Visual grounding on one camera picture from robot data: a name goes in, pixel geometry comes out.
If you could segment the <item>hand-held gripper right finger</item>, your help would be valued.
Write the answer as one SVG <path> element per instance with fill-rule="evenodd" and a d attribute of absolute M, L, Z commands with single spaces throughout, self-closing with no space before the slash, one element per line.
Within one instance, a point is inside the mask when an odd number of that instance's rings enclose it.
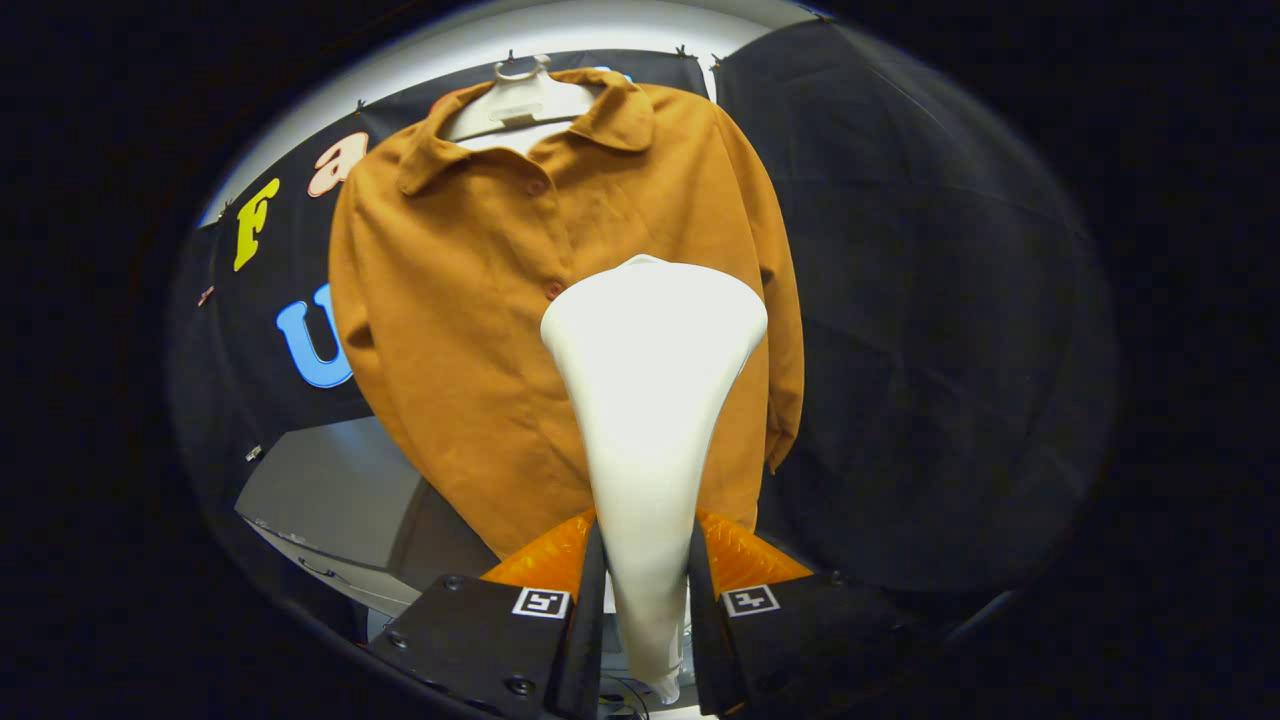
<path fill-rule="evenodd" d="M 687 569 L 704 714 L 838 717 L 942 646 L 938 624 L 884 591 L 812 571 L 705 510 L 695 514 Z"/>

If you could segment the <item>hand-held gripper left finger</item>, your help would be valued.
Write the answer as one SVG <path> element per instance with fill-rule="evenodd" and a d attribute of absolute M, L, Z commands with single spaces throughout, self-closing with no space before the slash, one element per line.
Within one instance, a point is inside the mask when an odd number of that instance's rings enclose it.
<path fill-rule="evenodd" d="M 440 575 L 367 650 L 434 719 L 594 719 L 604 584 L 590 510 L 480 577 Z"/>

